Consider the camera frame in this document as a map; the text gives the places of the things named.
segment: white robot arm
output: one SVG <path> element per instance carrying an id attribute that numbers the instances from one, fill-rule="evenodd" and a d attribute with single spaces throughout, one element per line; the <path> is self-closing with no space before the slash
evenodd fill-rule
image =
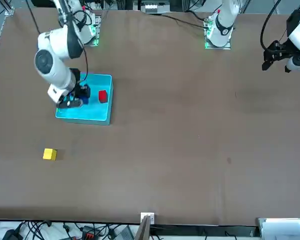
<path id="1" fill-rule="evenodd" d="M 75 59 L 82 54 L 81 37 L 86 34 L 83 34 L 78 28 L 77 18 L 71 11 L 67 0 L 54 0 L 54 3 L 63 27 L 39 35 L 39 50 L 34 60 L 35 68 L 39 75 L 51 84 L 48 95 L 57 104 L 57 107 L 79 107 L 88 101 L 90 89 L 87 85 L 80 86 L 80 71 L 68 68 L 63 60 Z"/>
<path id="2" fill-rule="evenodd" d="M 231 38 L 233 24 L 240 11 L 239 2 L 238 0 L 222 0 L 219 10 L 212 15 L 213 26 L 207 38 L 214 46 L 221 48 Z"/>
<path id="3" fill-rule="evenodd" d="M 281 0 L 278 0 L 273 6 L 268 18 L 271 16 L 280 1 Z M 285 72 L 289 73 L 292 70 L 300 70 L 300 6 L 298 9 L 293 11 L 286 21 L 287 41 L 280 44 L 280 42 L 276 40 L 266 48 L 263 44 L 263 32 L 268 18 L 264 22 L 260 36 L 261 46 L 264 49 L 264 63 L 262 64 L 262 70 L 268 70 L 273 62 L 286 58 L 289 60 L 285 66 Z"/>

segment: blue platform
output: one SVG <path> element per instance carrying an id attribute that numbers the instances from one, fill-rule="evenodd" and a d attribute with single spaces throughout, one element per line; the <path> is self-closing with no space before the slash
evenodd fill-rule
<path id="1" fill-rule="evenodd" d="M 55 116 L 69 123 L 109 125 L 111 118 L 113 83 L 112 76 L 105 74 L 88 74 L 81 85 L 88 84 L 91 89 L 89 103 L 81 107 L 57 108 Z M 108 102 L 99 102 L 99 91 L 106 90 Z"/>

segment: red block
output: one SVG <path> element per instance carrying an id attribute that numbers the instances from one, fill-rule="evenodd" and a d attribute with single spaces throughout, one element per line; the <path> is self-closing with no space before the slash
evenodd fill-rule
<path id="1" fill-rule="evenodd" d="M 102 104 L 108 102 L 108 94 L 107 94 L 106 90 L 99 91 L 99 101 Z"/>

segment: yellow block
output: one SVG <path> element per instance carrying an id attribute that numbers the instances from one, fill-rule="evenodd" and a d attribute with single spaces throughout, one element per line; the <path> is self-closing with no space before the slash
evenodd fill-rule
<path id="1" fill-rule="evenodd" d="M 56 159 L 56 149 L 47 148 L 44 149 L 43 159 L 55 161 Z"/>

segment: brown tabletop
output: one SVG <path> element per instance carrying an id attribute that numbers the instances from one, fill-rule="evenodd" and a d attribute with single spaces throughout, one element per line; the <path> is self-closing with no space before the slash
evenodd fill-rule
<path id="1" fill-rule="evenodd" d="M 43 32 L 55 9 L 35 9 Z M 199 23 L 191 14 L 175 17 Z M 273 16 L 265 44 L 281 37 Z M 0 40 L 0 218 L 254 225 L 300 217 L 300 72 L 261 71 L 265 15 L 240 15 L 232 50 L 205 50 L 202 29 L 135 11 L 104 14 L 90 72 L 110 74 L 110 126 L 55 118 L 34 69 L 27 9 Z M 68 61 L 85 71 L 85 59 Z M 42 159 L 44 148 L 57 160 Z"/>

